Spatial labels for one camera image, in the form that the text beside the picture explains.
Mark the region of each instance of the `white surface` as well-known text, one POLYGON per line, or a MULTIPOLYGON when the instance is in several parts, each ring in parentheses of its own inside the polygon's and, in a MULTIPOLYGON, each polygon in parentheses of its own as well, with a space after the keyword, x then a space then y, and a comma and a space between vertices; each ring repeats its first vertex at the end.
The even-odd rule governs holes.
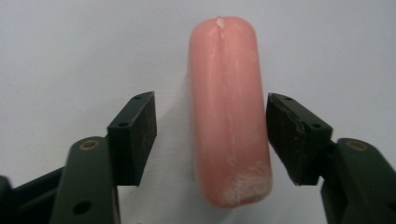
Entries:
POLYGON ((262 80, 334 128, 396 151, 394 1, 2 1, 0 174, 14 187, 64 165, 77 140, 105 135, 134 95, 156 92, 158 137, 140 188, 120 188, 122 222, 326 223, 320 187, 294 187, 274 151, 274 188, 234 210, 203 201, 193 177, 188 41, 218 15, 250 21, 262 80))

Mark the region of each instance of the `white background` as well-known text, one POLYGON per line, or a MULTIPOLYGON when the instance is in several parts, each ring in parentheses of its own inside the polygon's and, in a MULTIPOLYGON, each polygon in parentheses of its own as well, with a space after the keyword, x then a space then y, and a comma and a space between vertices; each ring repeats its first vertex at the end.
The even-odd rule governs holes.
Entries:
POLYGON ((141 186, 120 188, 122 223, 326 223, 320 187, 294 187, 273 150, 265 200, 223 210, 201 198, 188 42, 218 15, 255 27, 265 95, 293 97, 333 140, 369 142, 396 167, 395 1, 1 1, 0 174, 17 187, 63 166, 74 142, 155 91, 158 137, 141 186))

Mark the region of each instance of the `pink sausage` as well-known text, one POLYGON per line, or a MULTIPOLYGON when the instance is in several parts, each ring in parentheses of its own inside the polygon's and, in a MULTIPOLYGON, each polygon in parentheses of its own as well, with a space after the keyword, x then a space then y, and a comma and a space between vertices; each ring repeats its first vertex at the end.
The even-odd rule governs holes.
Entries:
POLYGON ((237 17, 198 24, 189 73, 196 174, 218 207, 255 203, 272 187, 257 40, 237 17))

